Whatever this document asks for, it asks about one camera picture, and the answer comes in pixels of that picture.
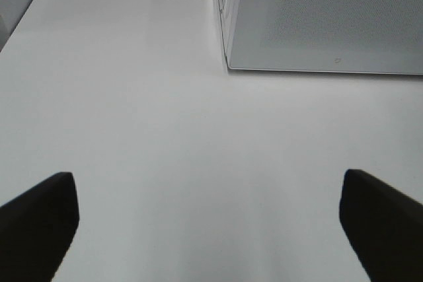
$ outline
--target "white tabletop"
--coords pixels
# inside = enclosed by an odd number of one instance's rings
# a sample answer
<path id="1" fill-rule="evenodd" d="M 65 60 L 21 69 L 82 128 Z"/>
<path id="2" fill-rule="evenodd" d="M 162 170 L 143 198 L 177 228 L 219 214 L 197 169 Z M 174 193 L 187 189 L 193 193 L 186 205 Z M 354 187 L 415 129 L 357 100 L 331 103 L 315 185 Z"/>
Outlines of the white tabletop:
<path id="1" fill-rule="evenodd" d="M 216 0 L 34 0 L 0 100 L 0 204 L 75 175 L 55 281 L 368 281 L 345 170 L 423 201 L 420 79 L 228 73 Z"/>

